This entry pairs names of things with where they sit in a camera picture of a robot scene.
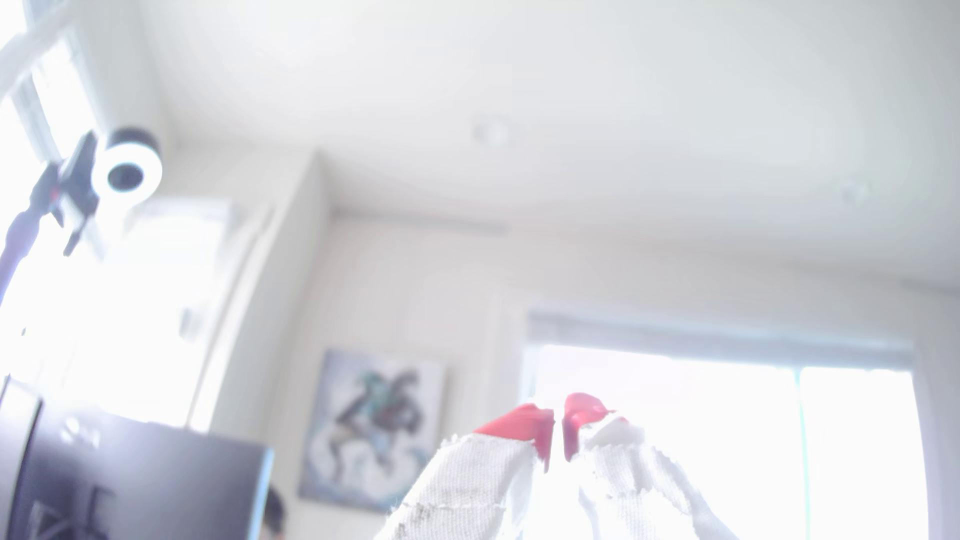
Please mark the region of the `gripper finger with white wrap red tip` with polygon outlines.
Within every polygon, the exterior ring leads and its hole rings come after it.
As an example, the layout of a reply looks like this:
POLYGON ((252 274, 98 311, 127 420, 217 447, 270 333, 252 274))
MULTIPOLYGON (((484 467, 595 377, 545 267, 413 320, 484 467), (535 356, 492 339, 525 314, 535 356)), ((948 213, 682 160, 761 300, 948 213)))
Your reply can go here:
POLYGON ((644 428, 600 399, 570 394, 562 434, 594 539, 737 539, 644 428))
POLYGON ((555 414, 524 403, 444 441, 375 539, 522 539, 555 414))

